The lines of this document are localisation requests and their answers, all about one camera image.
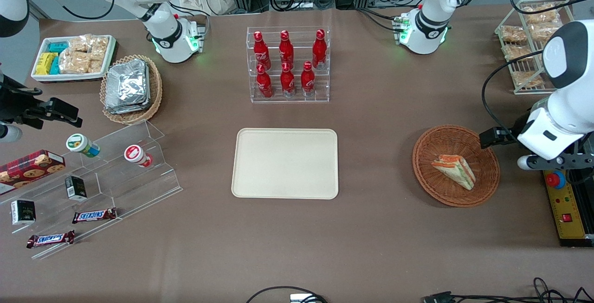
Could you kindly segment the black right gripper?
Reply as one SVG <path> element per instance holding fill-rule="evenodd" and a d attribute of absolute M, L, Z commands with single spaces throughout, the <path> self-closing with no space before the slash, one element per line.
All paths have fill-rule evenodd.
<path fill-rule="evenodd" d="M 42 129 L 43 121 L 37 117 L 26 117 L 27 111 L 38 108 L 42 102 L 36 96 L 43 91 L 38 88 L 30 89 L 13 80 L 11 77 L 1 77 L 0 81 L 0 121 L 11 124 L 28 125 L 34 129 Z M 82 124 L 78 116 L 79 108 L 59 98 L 50 98 L 44 103 L 45 119 L 68 124 Z"/>

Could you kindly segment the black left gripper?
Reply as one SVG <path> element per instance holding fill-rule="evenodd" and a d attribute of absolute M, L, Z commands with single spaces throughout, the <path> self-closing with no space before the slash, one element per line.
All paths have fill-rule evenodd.
<path fill-rule="evenodd" d="M 550 114 L 523 114 L 512 127 L 493 127 L 481 133 L 481 149 L 514 143 L 528 149 L 530 155 L 517 160 L 522 170 L 572 170 L 593 167 L 593 151 L 585 148 L 593 140 L 593 130 L 568 130 Z"/>

